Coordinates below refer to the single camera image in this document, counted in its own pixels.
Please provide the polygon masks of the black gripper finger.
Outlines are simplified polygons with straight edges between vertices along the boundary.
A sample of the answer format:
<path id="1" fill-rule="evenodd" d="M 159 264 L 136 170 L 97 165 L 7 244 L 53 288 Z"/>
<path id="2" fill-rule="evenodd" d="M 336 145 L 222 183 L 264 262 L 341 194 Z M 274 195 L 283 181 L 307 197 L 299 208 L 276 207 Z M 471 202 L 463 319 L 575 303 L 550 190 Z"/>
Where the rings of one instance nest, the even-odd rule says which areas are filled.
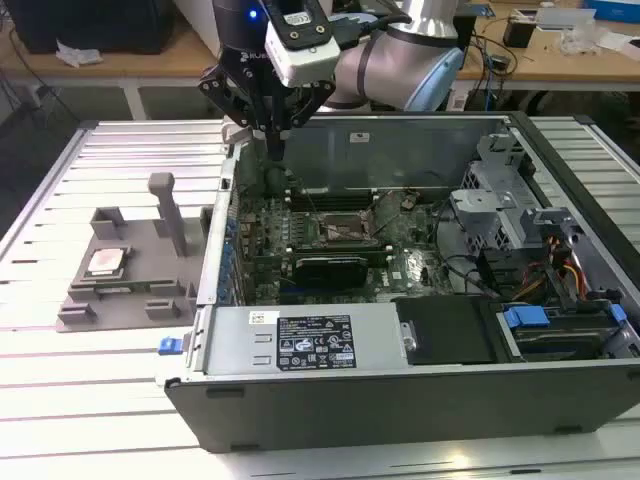
<path id="1" fill-rule="evenodd" d="M 292 129 L 301 128 L 336 89 L 332 80 L 314 81 L 302 87 L 276 84 L 273 90 L 273 160 L 284 156 L 285 140 Z"/>
<path id="2" fill-rule="evenodd" d="M 263 77 L 256 63 L 219 63 L 203 73 L 198 89 L 238 126 L 260 134 L 269 159 L 278 161 L 279 132 Z"/>

